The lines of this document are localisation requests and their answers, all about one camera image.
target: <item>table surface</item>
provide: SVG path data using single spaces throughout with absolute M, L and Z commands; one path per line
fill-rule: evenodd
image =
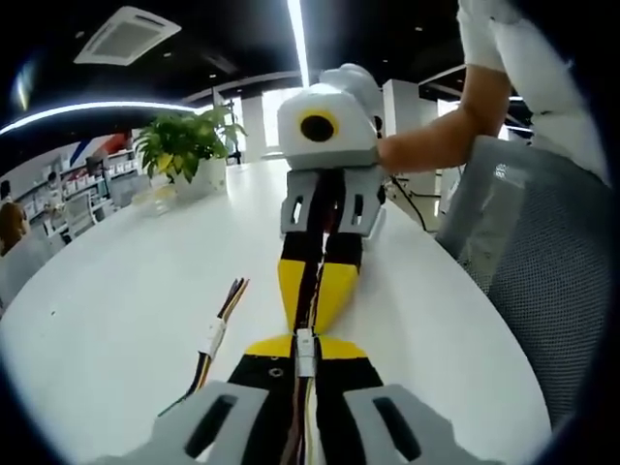
M 123 454 L 189 386 L 206 324 L 234 278 L 251 283 L 209 379 L 286 332 L 276 265 L 284 162 L 228 167 L 228 194 L 152 218 L 129 206 L 53 257 L 0 321 L 0 349 L 33 419 L 83 462 Z M 482 459 L 521 463 L 549 437 L 538 382 L 497 311 L 405 213 L 365 253 L 331 335 L 356 342 L 386 384 L 449 419 Z

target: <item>gray mesh chair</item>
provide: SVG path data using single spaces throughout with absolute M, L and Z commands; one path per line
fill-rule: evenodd
M 553 425 L 572 409 L 610 306 L 611 202 L 564 157 L 480 137 L 437 234 L 518 340 Z

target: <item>white robot body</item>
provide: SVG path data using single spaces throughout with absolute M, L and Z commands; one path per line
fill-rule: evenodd
M 377 163 L 374 115 L 381 104 L 375 80 L 357 65 L 323 72 L 320 82 L 278 110 L 280 147 L 294 170 Z

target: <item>white connector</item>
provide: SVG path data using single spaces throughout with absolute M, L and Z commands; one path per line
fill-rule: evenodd
M 204 345 L 200 349 L 200 352 L 207 354 L 211 357 L 211 359 L 214 359 L 220 344 L 222 344 L 225 331 L 226 322 L 221 318 L 214 319 L 206 329 Z
M 298 329 L 295 335 L 297 346 L 297 376 L 299 378 L 314 378 L 315 351 L 312 329 Z

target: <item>ceiling light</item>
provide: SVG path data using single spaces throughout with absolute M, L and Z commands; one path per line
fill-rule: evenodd
M 191 111 L 196 113 L 199 111 L 197 108 L 185 107 L 182 105 L 172 105 L 172 104 L 160 104 L 157 102 L 93 102 L 90 104 L 76 104 L 76 105 L 68 105 L 66 107 L 59 107 L 53 109 L 47 109 L 45 111 L 41 111 L 39 113 L 31 114 L 29 116 L 25 116 L 14 123 L 5 126 L 0 129 L 0 136 L 3 134 L 7 134 L 13 129 L 21 128 L 26 126 L 27 124 L 34 123 L 35 121 L 39 121 L 40 119 L 49 118 L 56 114 L 68 113 L 71 111 L 81 111 L 83 109 L 170 109 L 174 111 Z
M 291 17 L 291 25 L 293 26 L 294 45 L 297 49 L 297 60 L 299 61 L 299 70 L 301 71 L 301 85 L 308 87 L 310 85 L 310 76 L 308 75 L 308 57 L 306 55 L 306 42 L 303 37 L 303 19 L 301 17 L 300 0 L 287 0 L 289 5 L 289 16 Z
M 512 129 L 513 131 L 521 131 L 522 133 L 533 133 L 529 128 L 521 128 L 520 126 L 506 126 L 508 129 Z

